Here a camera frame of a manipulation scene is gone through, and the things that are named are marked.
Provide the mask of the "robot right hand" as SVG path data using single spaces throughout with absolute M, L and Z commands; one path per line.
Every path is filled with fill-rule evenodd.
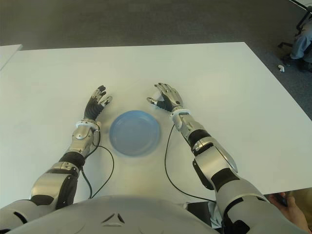
M 183 108 L 183 100 L 176 89 L 165 83 L 157 83 L 154 86 L 160 91 L 162 100 L 148 97 L 147 101 L 150 104 L 168 112 Z

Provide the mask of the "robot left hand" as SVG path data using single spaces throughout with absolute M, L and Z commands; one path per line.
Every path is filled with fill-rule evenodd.
M 84 110 L 84 119 L 91 119 L 95 121 L 100 113 L 103 111 L 111 101 L 112 97 L 106 95 L 106 87 L 104 85 L 99 86 L 89 98 L 89 101 Z

